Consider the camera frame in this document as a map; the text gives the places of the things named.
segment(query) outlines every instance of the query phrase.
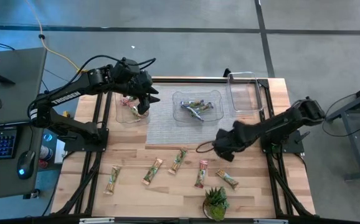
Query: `small potted plant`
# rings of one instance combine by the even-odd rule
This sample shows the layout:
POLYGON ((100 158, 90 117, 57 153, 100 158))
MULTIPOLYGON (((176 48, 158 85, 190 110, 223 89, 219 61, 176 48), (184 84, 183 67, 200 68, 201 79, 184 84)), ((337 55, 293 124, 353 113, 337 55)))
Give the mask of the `small potted plant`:
POLYGON ((209 193, 205 192, 205 196, 206 198, 202 205, 205 216, 215 221, 223 220, 225 211, 229 207, 224 188, 220 187, 219 190, 211 188, 209 193))

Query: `computer mouse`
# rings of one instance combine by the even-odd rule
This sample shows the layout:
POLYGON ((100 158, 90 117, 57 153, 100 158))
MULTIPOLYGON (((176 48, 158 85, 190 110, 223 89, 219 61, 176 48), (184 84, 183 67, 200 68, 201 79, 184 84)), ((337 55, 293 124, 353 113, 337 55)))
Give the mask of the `computer mouse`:
POLYGON ((23 152, 18 158, 17 174, 22 180, 28 179, 33 174, 33 167, 35 163, 35 152, 23 152))

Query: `plant pot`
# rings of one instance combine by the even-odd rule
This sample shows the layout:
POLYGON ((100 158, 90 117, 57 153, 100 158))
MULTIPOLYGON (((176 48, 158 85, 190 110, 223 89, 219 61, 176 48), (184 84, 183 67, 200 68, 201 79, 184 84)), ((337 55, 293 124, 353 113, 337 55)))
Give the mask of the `plant pot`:
POLYGON ((210 215, 209 212, 207 211, 207 206, 205 206, 206 204, 206 199, 205 201, 202 203, 202 211, 204 212, 204 215, 206 216, 206 218, 210 219, 210 220, 214 220, 210 215))

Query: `succulent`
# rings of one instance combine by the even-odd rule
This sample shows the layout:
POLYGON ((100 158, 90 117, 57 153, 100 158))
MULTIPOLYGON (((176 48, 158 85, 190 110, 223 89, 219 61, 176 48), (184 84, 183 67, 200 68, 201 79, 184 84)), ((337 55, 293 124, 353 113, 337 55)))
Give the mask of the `succulent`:
POLYGON ((225 210, 229 207, 227 202, 227 196, 223 187, 211 188, 209 193, 205 192, 206 200, 205 206, 208 211, 208 215, 211 216, 215 221, 221 221, 224 219, 225 210))

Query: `black desk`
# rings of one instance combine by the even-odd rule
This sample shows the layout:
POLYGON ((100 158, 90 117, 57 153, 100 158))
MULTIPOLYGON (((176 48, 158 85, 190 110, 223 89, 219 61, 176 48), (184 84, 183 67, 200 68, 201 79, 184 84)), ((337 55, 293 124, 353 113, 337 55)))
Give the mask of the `black desk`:
POLYGON ((0 159, 0 197, 29 194, 35 187, 43 129, 33 127, 31 140, 26 110, 39 93, 45 56, 43 48, 0 52, 0 75, 16 83, 15 86, 0 84, 0 124, 22 123, 18 127, 15 158, 0 159), (30 178, 21 180, 17 175, 17 161, 30 145, 36 153, 34 173, 30 178))

